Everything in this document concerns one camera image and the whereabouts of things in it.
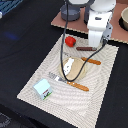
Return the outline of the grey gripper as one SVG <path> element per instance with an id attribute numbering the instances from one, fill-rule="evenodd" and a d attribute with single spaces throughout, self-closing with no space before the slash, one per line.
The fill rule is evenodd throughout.
<path id="1" fill-rule="evenodd" d="M 106 26 L 106 30 L 103 32 L 103 39 L 109 41 L 111 38 L 113 26 L 108 23 Z"/>

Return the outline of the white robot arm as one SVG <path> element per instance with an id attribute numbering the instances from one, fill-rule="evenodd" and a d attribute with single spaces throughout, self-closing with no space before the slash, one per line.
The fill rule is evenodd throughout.
<path id="1" fill-rule="evenodd" d="M 70 5 L 89 6 L 89 19 L 87 23 L 88 41 L 91 47 L 98 47 L 102 35 L 110 22 L 116 0 L 65 0 Z"/>

